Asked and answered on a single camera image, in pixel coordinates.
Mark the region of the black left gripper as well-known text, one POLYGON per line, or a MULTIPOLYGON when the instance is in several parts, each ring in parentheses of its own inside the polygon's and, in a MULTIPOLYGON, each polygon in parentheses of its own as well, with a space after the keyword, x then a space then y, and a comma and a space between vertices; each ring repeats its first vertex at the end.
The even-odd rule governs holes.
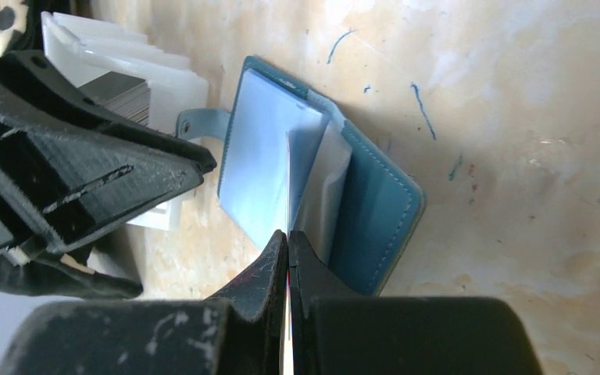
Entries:
POLYGON ((0 255, 0 292, 136 298, 141 283, 88 266, 90 242, 197 187, 215 167, 207 148, 96 104, 41 52, 3 55, 0 252, 45 253, 22 266, 0 255))

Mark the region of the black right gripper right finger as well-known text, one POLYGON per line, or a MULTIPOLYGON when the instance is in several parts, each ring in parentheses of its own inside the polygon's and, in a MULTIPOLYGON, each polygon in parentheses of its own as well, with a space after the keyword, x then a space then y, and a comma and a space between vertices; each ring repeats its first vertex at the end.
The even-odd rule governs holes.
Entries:
POLYGON ((300 231, 288 238, 296 374, 539 374, 520 318, 486 297, 354 292, 300 231))

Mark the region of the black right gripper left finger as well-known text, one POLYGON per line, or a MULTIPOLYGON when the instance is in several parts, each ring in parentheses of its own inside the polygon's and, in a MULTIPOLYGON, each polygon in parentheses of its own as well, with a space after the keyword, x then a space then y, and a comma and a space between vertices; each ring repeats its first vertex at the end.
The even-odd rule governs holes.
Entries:
POLYGON ((54 302, 13 335, 0 374, 279 374, 285 233, 203 300, 54 302))

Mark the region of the white plastic card tray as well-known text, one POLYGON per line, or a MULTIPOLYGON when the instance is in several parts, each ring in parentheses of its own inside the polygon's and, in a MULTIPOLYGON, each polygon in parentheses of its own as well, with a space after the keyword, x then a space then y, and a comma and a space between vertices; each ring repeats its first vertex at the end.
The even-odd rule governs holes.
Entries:
POLYGON ((181 112, 206 106, 209 84, 190 70, 188 57, 149 44, 145 34, 60 12, 42 12, 41 21, 45 57, 73 86, 96 83, 104 93, 138 83, 148 99, 147 127, 175 134, 181 112))

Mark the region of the blue leather card holder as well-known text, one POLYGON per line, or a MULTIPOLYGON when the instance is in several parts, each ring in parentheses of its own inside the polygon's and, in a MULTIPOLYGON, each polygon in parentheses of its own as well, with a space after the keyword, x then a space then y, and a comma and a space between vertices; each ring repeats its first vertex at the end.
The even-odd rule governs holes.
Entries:
POLYGON ((244 60, 231 110, 183 111, 177 136, 223 142, 218 202, 257 247, 275 230, 300 230, 362 295, 380 294, 426 206, 335 102, 256 56, 244 60))

